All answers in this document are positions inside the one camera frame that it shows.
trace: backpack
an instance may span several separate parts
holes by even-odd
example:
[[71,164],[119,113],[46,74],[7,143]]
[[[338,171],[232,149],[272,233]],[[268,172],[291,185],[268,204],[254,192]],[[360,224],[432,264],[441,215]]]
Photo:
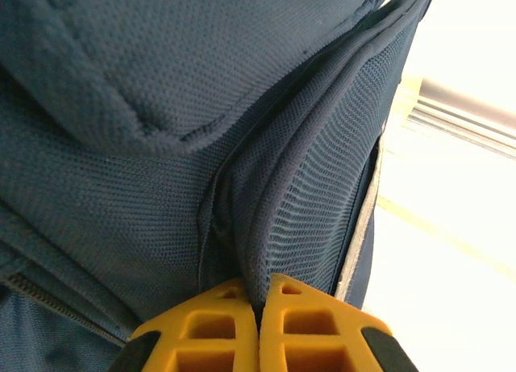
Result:
[[0,370],[107,370],[235,276],[360,307],[430,0],[383,2],[1,0]]

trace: zipper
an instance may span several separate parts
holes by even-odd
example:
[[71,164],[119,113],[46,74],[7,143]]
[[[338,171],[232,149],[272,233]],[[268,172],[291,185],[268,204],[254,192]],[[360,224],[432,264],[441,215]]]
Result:
[[103,327],[101,327],[98,324],[95,324],[92,320],[86,318],[66,303],[60,301],[58,298],[49,294],[47,291],[41,289],[33,282],[31,282],[29,279],[25,278],[25,276],[23,276],[21,273],[11,274],[9,277],[3,279],[1,282],[5,284],[7,287],[9,287],[12,291],[15,291],[37,302],[38,304],[43,305],[48,310],[54,311],[57,314],[66,316],[71,320],[74,320],[78,324],[98,334],[99,336],[104,337],[113,344],[116,344],[120,347],[123,347],[125,345],[124,341],[120,340],[113,334],[107,332]]

